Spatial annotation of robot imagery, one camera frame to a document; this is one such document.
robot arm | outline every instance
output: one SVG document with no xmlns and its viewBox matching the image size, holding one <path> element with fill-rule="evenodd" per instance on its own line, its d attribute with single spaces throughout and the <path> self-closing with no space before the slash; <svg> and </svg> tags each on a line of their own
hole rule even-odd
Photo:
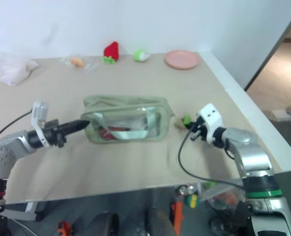
<svg viewBox="0 0 291 236">
<path fill-rule="evenodd" d="M 270 158 L 257 143 L 255 134 L 235 128 L 223 128 L 217 109 L 208 104 L 199 113 L 192 140 L 202 140 L 234 155 L 234 161 L 243 180 L 247 205 L 253 213 L 249 219 L 252 235 L 278 232 L 291 235 L 291 212 L 274 177 Z"/>
<path fill-rule="evenodd" d="M 59 125 L 57 119 L 45 122 L 45 117 L 46 115 L 42 117 L 41 121 L 44 122 L 44 126 L 40 130 L 30 132 L 24 130 L 0 139 L 0 212 L 4 211 L 5 206 L 3 197 L 6 190 L 6 179 L 18 159 L 32 154 L 36 149 L 44 146 L 55 145 L 61 148 L 66 142 L 66 135 L 82 130 L 89 124 L 89 121 L 74 120 Z M 7 219 L 0 216 L 0 236 L 8 235 L 7 231 Z"/>
</svg>

green ring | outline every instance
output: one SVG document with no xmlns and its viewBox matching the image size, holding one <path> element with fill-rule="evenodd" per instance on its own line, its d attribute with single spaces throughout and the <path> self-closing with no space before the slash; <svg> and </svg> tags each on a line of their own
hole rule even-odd
<svg viewBox="0 0 291 236">
<path fill-rule="evenodd" d="M 250 192 L 246 193 L 247 198 L 268 198 L 282 195 L 282 191 L 272 190 L 272 191 L 264 191 L 264 192 Z"/>
</svg>

pink plate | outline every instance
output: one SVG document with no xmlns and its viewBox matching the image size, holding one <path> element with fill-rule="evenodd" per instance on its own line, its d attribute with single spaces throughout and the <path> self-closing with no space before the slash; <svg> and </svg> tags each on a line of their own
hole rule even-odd
<svg viewBox="0 0 291 236">
<path fill-rule="evenodd" d="M 198 65 L 199 58 L 195 53 L 189 51 L 174 50 L 166 54 L 165 62 L 175 69 L 189 70 Z"/>
</svg>

red strawberry toy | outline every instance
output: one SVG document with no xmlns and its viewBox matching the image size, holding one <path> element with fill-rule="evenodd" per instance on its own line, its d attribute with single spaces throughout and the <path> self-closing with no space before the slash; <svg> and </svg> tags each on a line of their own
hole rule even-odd
<svg viewBox="0 0 291 236">
<path fill-rule="evenodd" d="M 119 46 L 117 42 L 113 42 L 104 49 L 104 57 L 102 61 L 107 64 L 113 64 L 119 59 Z"/>
</svg>

tabletop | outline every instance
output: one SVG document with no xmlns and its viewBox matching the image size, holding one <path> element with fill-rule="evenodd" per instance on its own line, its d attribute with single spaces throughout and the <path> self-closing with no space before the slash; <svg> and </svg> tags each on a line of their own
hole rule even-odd
<svg viewBox="0 0 291 236">
<path fill-rule="evenodd" d="M 40 67 L 16 87 L 0 82 L 0 129 L 27 112 L 35 100 L 49 103 L 47 120 L 60 123 L 80 118 L 83 99 L 92 94 L 152 95 L 165 97 L 175 116 L 167 137 L 160 142 L 93 144 L 84 131 L 67 136 L 63 148 L 39 149 L 20 159 L 7 184 L 7 203 L 45 201 L 179 185 L 196 179 L 184 173 L 177 161 L 186 135 L 174 127 L 177 117 L 213 103 L 225 126 L 254 130 L 207 64 L 201 60 L 191 70 L 176 70 L 164 63 L 164 54 L 144 63 L 121 56 L 116 64 L 93 57 L 96 67 L 88 72 L 70 69 L 58 59 L 39 59 Z M 31 117 L 9 127 L 1 136 L 32 130 Z M 233 160 L 223 150 L 197 140 L 182 152 L 184 166 L 192 173 L 217 179 L 238 177 Z M 280 168 L 271 158 L 276 171 Z"/>
</svg>

